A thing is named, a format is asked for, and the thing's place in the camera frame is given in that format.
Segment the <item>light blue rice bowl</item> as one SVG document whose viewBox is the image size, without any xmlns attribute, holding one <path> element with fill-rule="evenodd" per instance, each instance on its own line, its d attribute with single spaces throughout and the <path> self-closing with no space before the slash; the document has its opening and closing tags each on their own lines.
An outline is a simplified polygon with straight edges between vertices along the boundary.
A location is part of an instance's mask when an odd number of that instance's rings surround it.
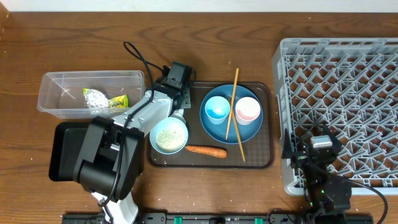
<svg viewBox="0 0 398 224">
<path fill-rule="evenodd" d="M 188 129 L 180 119 L 168 117 L 152 128 L 149 139 L 157 152 L 166 155 L 175 154 L 185 147 Z"/>
</svg>

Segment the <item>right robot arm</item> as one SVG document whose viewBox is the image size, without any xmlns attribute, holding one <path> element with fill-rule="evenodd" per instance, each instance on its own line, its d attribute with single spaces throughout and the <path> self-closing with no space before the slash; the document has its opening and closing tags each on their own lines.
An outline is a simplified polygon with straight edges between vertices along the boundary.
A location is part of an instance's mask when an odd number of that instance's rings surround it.
<svg viewBox="0 0 398 224">
<path fill-rule="evenodd" d="M 289 131 L 284 131 L 281 158 L 290 160 L 290 167 L 301 169 L 305 177 L 304 197 L 311 207 L 296 216 L 294 223 L 346 223 L 344 211 L 351 208 L 352 185 L 331 174 L 327 167 L 342 150 L 342 143 L 323 125 L 323 134 L 313 136 L 301 151 L 294 151 Z"/>
</svg>

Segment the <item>white napkin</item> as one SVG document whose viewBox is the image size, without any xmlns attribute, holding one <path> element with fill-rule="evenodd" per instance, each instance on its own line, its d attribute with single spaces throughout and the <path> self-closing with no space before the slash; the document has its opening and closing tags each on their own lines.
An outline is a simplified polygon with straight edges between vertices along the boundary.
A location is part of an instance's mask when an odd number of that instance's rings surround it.
<svg viewBox="0 0 398 224">
<path fill-rule="evenodd" d="M 179 119 L 184 124 L 186 123 L 185 118 L 183 117 L 184 109 L 175 110 L 171 117 Z"/>
</svg>

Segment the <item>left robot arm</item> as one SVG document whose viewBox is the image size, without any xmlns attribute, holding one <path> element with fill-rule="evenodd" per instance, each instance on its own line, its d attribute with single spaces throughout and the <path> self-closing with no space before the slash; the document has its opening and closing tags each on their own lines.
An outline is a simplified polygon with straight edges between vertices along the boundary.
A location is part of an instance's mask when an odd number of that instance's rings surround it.
<svg viewBox="0 0 398 224">
<path fill-rule="evenodd" d="M 192 81 L 156 81 L 131 109 L 111 119 L 93 118 L 73 180 L 93 194 L 110 223 L 134 223 L 138 207 L 131 189 L 141 174 L 140 143 L 153 127 L 180 109 Z"/>
</svg>

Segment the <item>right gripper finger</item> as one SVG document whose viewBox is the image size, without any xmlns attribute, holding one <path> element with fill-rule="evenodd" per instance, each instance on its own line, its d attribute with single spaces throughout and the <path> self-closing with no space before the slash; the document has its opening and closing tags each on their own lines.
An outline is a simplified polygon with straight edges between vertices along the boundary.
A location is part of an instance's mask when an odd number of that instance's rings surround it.
<svg viewBox="0 0 398 224">
<path fill-rule="evenodd" d="M 294 150 L 292 149 L 292 141 L 290 138 L 290 132 L 288 129 L 284 131 L 284 145 L 282 150 L 282 159 L 290 159 L 294 155 Z"/>
<path fill-rule="evenodd" d="M 333 149 L 341 149 L 341 142 L 333 135 L 333 133 L 329 130 L 326 124 L 322 126 L 324 135 L 327 135 L 331 141 L 331 147 Z"/>
</svg>

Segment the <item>foil yellow snack wrapper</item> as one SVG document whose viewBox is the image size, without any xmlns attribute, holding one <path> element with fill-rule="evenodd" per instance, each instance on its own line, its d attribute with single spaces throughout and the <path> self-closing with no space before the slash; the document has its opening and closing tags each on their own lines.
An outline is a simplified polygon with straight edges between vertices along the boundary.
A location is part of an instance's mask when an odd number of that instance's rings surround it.
<svg viewBox="0 0 398 224">
<path fill-rule="evenodd" d="M 83 96 L 85 97 L 86 106 L 88 108 L 127 108 L 129 106 L 127 95 L 108 99 L 106 95 L 99 90 L 84 88 Z"/>
</svg>

